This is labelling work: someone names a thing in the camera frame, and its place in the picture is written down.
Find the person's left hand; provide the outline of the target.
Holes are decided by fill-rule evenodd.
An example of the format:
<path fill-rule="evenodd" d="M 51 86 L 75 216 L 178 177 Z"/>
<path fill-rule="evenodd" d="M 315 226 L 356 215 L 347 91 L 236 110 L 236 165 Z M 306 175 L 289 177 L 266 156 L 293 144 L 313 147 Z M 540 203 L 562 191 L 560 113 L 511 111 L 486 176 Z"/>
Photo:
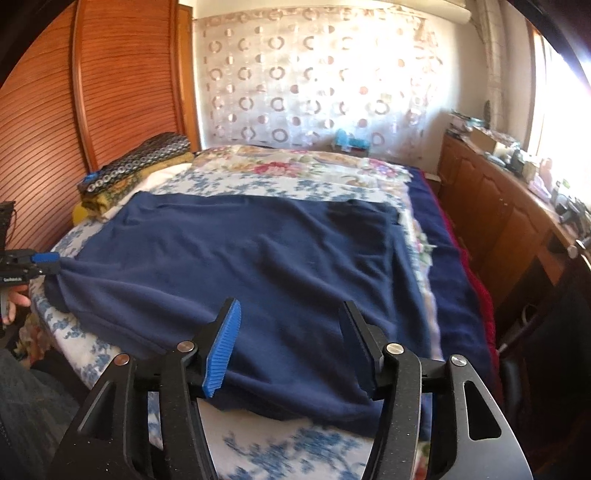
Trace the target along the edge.
<path fill-rule="evenodd" d="M 11 324 L 16 318 L 18 307 L 29 308 L 28 286 L 18 285 L 1 291 L 1 320 L 4 325 Z"/>

